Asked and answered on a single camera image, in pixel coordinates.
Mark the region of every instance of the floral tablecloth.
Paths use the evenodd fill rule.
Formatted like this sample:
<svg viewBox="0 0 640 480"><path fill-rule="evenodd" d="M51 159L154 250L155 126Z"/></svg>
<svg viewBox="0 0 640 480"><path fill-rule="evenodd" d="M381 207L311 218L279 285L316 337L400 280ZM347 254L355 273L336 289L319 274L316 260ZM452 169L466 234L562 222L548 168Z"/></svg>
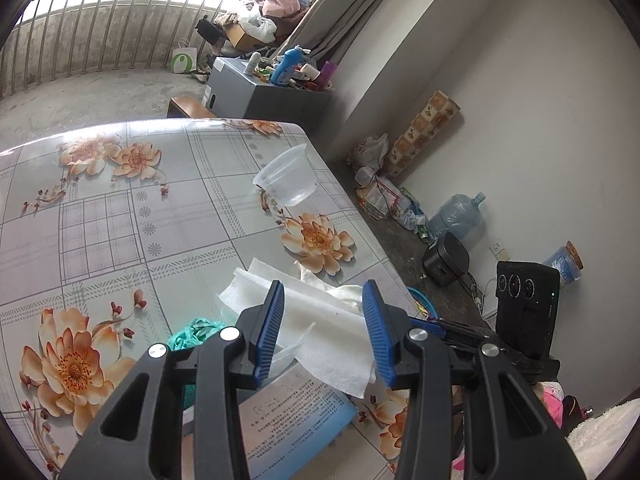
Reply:
<svg viewBox="0 0 640 480"><path fill-rule="evenodd" d="M264 211L254 175L303 143L318 188ZM48 137L0 153L0 213L0 410L48 478L134 360L194 317L219 319L216 294L253 258L296 277L299 260L332 285L375 279L388 303L414 313L293 124L167 119ZM378 449L395 444L404 404L368 396L301 474L390 478Z"/></svg>

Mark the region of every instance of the concrete wall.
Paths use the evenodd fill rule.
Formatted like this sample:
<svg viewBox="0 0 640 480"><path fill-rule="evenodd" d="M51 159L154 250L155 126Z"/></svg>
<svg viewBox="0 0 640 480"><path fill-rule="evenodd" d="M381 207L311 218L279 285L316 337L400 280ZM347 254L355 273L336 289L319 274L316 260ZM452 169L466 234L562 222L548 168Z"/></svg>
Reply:
<svg viewBox="0 0 640 480"><path fill-rule="evenodd" d="M460 116L401 184L428 216L453 193L486 194L486 234L465 240L481 286L495 236L513 260L576 245L585 269L562 293L552 353L565 393L618 402L640 385L638 46L605 0L496 0L420 102L438 88Z"/></svg>
<svg viewBox="0 0 640 480"><path fill-rule="evenodd" d="M76 40L74 41L74 53L72 57L72 70L80 70L84 62L84 50L86 46L87 34L91 25L91 20L94 15L95 5L87 6L81 11L80 21L78 23L78 29L76 31ZM146 3L134 4L134 7L127 23L127 30L122 43L122 52L120 54L119 67L126 69L129 67L131 56L134 51L136 38L140 31L140 27L143 23L143 17L146 9ZM155 66L160 65L164 61L164 53L167 45L171 39L172 31L174 30L175 22L180 15L182 5L171 5L167 9L167 13L164 17L164 22L160 30L158 41L156 42L153 56L153 64ZM187 7L184 11L178 31L175 35L173 47L178 46L178 40L180 38L186 38L196 17L197 8ZM109 35L107 37L103 66L105 69L111 69L115 62L116 52L120 44L120 36L124 28L126 15L129 11L129 3L122 3L116 6L113 17L111 20L111 26L109 29ZM136 64L140 64L141 67L146 63L149 51L151 49L152 41L156 33L156 28L161 19L162 12L164 11L164 3L152 4L149 9L148 15L145 20L145 25L140 40L140 46L136 55ZM108 16L111 12L111 4L106 3L100 6L98 14L95 20L94 30L92 32L92 38L90 41L88 67L98 66L98 59L100 57L100 50L102 48L102 40L104 38L104 31L106 29ZM203 10L201 16L206 13L212 15L215 11ZM78 10L68 10L64 14L62 23L62 30L60 33L60 42L58 44L58 54L56 56L56 74L66 73L68 67L69 47L71 43L71 37L74 25L76 23L76 17ZM60 12L53 14L49 23L47 24L45 47L42 56L42 80L48 81L51 78L52 64L54 57L54 45L56 41L56 35L58 33L58 27L60 26L60 19L62 14ZM31 36L31 47L29 52L28 63L28 84L36 81L36 75L38 71L38 58L40 57L40 45L42 40L42 34L44 31L44 16L37 18L33 26L33 33ZM31 21L22 24L20 29L20 35L18 37L18 53L16 59L15 70L15 88L21 89L24 80L24 66L26 57L26 48L28 42L28 35L31 26ZM2 91L8 92L11 87L12 67L14 46L17 31L14 30L5 44L4 52L4 66L2 67L3 76L0 78L0 84L2 85ZM194 31L191 40L191 46L196 48L200 46L202 38Z"/></svg>
<svg viewBox="0 0 640 480"><path fill-rule="evenodd" d="M340 62L317 137L326 158L381 134L491 0L384 0Z"/></svg>

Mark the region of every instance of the concrete floor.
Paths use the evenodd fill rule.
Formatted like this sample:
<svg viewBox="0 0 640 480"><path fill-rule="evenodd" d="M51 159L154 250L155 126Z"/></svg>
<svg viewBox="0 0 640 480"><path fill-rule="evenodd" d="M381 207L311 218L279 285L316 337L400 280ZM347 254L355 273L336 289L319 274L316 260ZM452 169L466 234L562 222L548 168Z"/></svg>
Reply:
<svg viewBox="0 0 640 480"><path fill-rule="evenodd" d="M169 99L190 95L198 100L204 85L168 70L138 68L60 76L31 85L0 100L0 151L40 137L75 128L118 121L166 117ZM353 171L346 163L330 167L354 203ZM440 317L484 326L476 306L459 283L440 288L422 271L426 249L417 235L394 221L377 221L362 212L367 224L395 265L402 280L430 298Z"/></svg>
<svg viewBox="0 0 640 480"><path fill-rule="evenodd" d="M198 100L204 85L161 68L89 71L31 84L0 100L0 151L29 140L94 124L166 117L169 99Z"/></svg>

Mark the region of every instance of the booklet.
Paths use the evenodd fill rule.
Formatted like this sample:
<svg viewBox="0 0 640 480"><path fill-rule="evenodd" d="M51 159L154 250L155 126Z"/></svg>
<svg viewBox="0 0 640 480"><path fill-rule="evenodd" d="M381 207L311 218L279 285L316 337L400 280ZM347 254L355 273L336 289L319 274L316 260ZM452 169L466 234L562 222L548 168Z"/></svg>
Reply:
<svg viewBox="0 0 640 480"><path fill-rule="evenodd" d="M239 406L252 480L287 480L327 446L356 414L347 397L300 364ZM182 416L182 480L194 480L193 407Z"/></svg>

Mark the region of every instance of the silver screw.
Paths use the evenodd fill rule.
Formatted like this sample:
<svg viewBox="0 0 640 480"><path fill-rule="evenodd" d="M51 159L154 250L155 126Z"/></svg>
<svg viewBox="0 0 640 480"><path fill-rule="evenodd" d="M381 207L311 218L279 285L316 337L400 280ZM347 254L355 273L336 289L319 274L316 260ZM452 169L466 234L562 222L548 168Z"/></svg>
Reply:
<svg viewBox="0 0 640 480"><path fill-rule="evenodd" d="M414 341L424 341L428 336L429 333L421 328L412 328L409 330L409 337Z"/></svg>
<svg viewBox="0 0 640 480"><path fill-rule="evenodd" d="M166 346L164 346L162 343L156 343L155 345L151 345L149 347L149 355L151 357L162 357L164 354L166 354Z"/></svg>
<svg viewBox="0 0 640 480"><path fill-rule="evenodd" d="M240 337L240 331L235 326L228 326L220 331L220 337L225 341L233 341Z"/></svg>
<svg viewBox="0 0 640 480"><path fill-rule="evenodd" d="M487 357L496 357L500 353L500 349L493 343L484 343L481 350Z"/></svg>

